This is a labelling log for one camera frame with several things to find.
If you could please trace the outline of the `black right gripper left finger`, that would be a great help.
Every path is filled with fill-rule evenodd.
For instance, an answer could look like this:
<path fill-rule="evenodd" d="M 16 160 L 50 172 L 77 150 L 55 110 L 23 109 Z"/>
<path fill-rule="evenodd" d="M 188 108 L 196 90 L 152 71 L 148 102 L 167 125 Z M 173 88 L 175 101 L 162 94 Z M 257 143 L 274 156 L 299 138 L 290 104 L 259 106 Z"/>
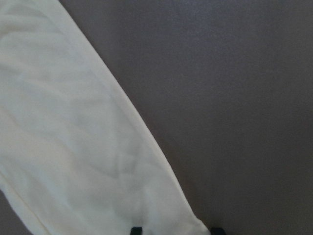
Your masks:
<path fill-rule="evenodd" d="M 131 228 L 131 235 L 142 235 L 143 229 L 142 227 L 132 227 Z"/>

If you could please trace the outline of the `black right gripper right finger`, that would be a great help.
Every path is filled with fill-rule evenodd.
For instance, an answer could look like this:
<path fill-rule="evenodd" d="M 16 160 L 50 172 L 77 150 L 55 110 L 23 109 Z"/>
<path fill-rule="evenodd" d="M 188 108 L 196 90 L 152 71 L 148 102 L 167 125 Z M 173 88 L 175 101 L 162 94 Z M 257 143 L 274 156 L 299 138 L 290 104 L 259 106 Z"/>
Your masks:
<path fill-rule="evenodd" d="M 223 228 L 213 227 L 210 229 L 211 235 L 226 235 Z"/>

